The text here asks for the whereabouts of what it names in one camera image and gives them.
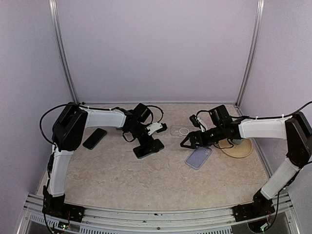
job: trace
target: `purple wall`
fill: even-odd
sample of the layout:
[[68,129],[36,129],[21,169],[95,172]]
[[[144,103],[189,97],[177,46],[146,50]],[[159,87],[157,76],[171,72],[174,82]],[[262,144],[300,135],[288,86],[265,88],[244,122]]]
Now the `purple wall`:
[[[312,1],[266,1],[244,114],[288,114],[312,100]],[[303,111],[312,125],[312,106]],[[287,152],[283,140],[258,141],[273,171]],[[312,166],[307,166],[289,193],[304,234],[311,233]]]
[[11,234],[51,152],[39,118],[70,100],[47,0],[0,0],[0,55],[0,233]]
[[235,102],[257,0],[63,0],[79,99]]

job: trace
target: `marble-patterned surface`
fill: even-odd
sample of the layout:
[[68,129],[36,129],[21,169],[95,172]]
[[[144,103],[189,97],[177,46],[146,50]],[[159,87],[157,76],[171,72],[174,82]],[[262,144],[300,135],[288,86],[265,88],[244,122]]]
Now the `marble-patterned surface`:
[[[133,104],[118,105],[125,109]],[[138,142],[127,143],[121,131],[104,128],[108,134],[92,150],[82,145],[71,158],[66,182],[66,201],[81,205],[130,210],[188,210],[219,207],[252,201],[254,193],[267,181],[255,152],[246,158],[213,152],[199,170],[185,164],[192,150],[180,147],[183,137],[170,134],[172,126],[190,126],[189,116],[198,110],[210,110],[211,104],[158,104],[165,115],[168,130],[154,134],[165,148],[156,154],[137,159],[132,149]],[[231,115],[237,115],[227,105]],[[160,116],[153,109],[155,119]],[[213,127],[206,113],[201,118]],[[95,130],[85,130],[83,141]],[[39,189],[46,182],[42,180]]]

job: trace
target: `black smartphone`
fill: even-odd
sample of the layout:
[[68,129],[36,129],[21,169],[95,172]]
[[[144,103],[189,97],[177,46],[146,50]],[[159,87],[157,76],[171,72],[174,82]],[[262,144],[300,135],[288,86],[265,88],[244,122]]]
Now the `black smartphone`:
[[87,149],[92,150],[106,134],[107,131],[97,128],[82,145]]

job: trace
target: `purple phone case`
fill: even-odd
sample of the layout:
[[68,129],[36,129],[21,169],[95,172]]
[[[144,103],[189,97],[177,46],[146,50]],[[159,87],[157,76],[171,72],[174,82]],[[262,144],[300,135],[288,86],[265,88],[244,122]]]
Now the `purple phone case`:
[[198,147],[185,160],[186,165],[198,170],[211,154],[212,149],[209,147]]

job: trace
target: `round coaster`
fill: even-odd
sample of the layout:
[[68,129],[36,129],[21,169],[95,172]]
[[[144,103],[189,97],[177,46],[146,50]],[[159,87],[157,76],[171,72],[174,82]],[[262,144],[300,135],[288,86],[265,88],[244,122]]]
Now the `round coaster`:
[[[219,147],[229,148],[231,147],[231,145],[225,139],[219,142]],[[221,149],[221,150],[223,151],[223,153],[225,153],[226,155],[230,157],[243,158],[251,154],[251,152],[253,151],[253,144],[249,139],[244,139],[243,142],[239,145],[234,144],[234,147],[232,148]]]

